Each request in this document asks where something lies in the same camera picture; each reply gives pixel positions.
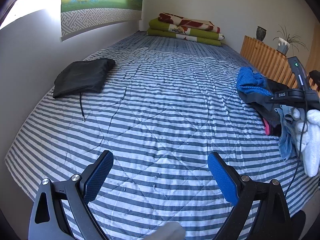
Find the plant pot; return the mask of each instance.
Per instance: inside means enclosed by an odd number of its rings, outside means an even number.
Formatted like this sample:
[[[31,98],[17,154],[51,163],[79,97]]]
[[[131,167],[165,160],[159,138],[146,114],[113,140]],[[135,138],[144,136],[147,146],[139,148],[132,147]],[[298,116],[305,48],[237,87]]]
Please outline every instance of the plant pot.
[[[266,33],[267,33],[267,30],[266,30],[266,29],[258,26],[258,28],[257,28],[257,33],[256,33],[257,40],[263,41],[264,37],[266,36]]]
[[[282,38],[279,38],[277,51],[281,52],[283,55],[287,54],[290,44]]]

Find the bright window light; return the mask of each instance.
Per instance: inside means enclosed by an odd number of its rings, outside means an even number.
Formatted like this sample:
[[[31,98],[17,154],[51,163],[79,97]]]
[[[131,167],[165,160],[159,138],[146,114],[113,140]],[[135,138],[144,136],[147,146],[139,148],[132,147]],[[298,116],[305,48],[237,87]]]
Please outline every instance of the bright window light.
[[[46,9],[52,18],[60,20],[61,0],[17,0],[7,17],[4,19],[0,29],[27,14]]]

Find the red and white blanket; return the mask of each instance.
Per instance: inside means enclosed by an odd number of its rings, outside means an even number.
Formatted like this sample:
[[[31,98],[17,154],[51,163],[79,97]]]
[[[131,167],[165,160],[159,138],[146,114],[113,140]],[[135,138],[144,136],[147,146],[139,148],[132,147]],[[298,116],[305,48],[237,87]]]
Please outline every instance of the red and white blanket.
[[[175,24],[175,25],[184,26],[188,28],[220,33],[220,28],[217,26],[214,26],[210,21],[192,20],[192,19],[188,19],[188,18],[184,18],[181,16],[177,16],[170,13],[164,13],[164,12],[159,14],[158,20],[161,22]]]

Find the blue gripper pad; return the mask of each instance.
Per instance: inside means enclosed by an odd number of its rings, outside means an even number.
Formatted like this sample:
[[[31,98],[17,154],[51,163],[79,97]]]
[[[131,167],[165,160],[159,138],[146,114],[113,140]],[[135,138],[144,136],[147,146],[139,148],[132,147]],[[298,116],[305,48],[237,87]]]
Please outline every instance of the blue gripper pad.
[[[236,184],[212,153],[210,153],[208,156],[208,167],[213,178],[216,180],[223,197],[226,199],[226,201],[235,206],[239,200]]]
[[[108,152],[104,157],[101,156],[98,158],[96,162],[99,162],[97,167],[91,173],[91,176],[87,179],[84,184],[84,195],[83,200],[86,204],[90,201],[96,199],[104,181],[106,180],[112,166],[113,166],[113,154],[112,152]]]

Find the denim jeans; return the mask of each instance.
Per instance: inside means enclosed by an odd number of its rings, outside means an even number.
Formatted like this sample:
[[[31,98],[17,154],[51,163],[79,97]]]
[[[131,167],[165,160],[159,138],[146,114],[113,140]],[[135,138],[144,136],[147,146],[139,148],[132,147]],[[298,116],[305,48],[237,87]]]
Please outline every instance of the denim jeans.
[[[281,137],[279,139],[279,151],[283,160],[297,155],[295,148],[295,121],[291,115],[292,106],[281,105],[281,108],[275,110],[280,115]]]

